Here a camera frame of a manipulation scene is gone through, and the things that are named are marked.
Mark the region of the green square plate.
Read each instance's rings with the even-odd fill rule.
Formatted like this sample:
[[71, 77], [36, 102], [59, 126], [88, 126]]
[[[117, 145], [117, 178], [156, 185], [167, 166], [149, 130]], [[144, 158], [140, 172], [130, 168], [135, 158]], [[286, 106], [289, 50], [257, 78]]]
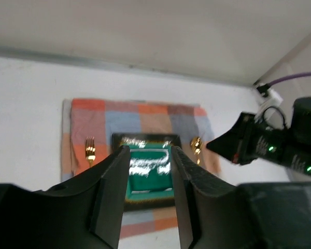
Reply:
[[177, 134], [114, 133], [111, 149], [130, 148], [125, 211], [174, 206], [171, 147], [181, 147]]

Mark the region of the gold spoon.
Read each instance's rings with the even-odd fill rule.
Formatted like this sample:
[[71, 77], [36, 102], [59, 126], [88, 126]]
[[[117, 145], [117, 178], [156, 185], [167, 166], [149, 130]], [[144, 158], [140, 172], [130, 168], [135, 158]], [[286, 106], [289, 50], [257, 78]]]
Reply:
[[196, 158], [196, 164], [201, 165], [201, 151], [202, 151], [203, 141], [199, 136], [194, 137], [190, 142], [190, 147]]

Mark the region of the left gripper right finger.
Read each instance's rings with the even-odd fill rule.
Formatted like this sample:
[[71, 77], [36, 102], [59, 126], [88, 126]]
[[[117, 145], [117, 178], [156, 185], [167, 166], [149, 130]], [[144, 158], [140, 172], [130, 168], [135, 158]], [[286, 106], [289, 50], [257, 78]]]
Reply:
[[181, 248], [237, 248], [234, 186], [172, 147], [172, 179]]

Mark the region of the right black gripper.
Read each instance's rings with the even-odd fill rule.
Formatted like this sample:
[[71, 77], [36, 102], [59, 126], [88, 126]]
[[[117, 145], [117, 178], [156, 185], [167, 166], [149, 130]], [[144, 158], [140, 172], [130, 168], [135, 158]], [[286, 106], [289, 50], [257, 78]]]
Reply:
[[224, 159], [246, 165], [258, 158], [311, 176], [311, 96], [293, 103], [291, 125], [280, 108], [282, 119], [277, 129], [265, 120], [265, 111], [255, 120], [254, 114], [241, 113], [234, 126], [208, 142], [206, 148]]

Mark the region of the gold fork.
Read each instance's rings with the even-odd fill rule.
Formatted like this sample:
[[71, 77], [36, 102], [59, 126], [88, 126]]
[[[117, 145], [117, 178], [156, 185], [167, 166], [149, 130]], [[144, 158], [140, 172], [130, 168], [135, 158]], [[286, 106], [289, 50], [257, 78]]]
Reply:
[[95, 151], [94, 137], [87, 137], [85, 140], [85, 156], [90, 168], [93, 166], [93, 162], [96, 158]]

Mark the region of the orange blue checkered cloth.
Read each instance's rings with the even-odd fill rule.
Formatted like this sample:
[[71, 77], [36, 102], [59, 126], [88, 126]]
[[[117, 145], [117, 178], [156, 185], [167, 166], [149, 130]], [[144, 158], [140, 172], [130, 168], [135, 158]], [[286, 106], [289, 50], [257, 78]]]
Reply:
[[204, 144], [214, 138], [205, 109], [181, 105], [100, 99], [65, 99], [62, 112], [61, 170], [65, 181], [88, 167], [84, 140], [95, 137], [96, 162], [110, 154], [114, 133], [177, 134], [183, 151], [195, 161], [194, 137]]

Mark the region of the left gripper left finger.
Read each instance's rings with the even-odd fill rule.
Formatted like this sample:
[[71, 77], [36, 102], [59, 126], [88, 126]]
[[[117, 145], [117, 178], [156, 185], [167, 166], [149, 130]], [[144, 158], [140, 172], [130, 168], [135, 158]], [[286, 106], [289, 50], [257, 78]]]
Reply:
[[117, 248], [129, 163], [130, 149], [121, 146], [83, 173], [36, 191], [31, 248]]

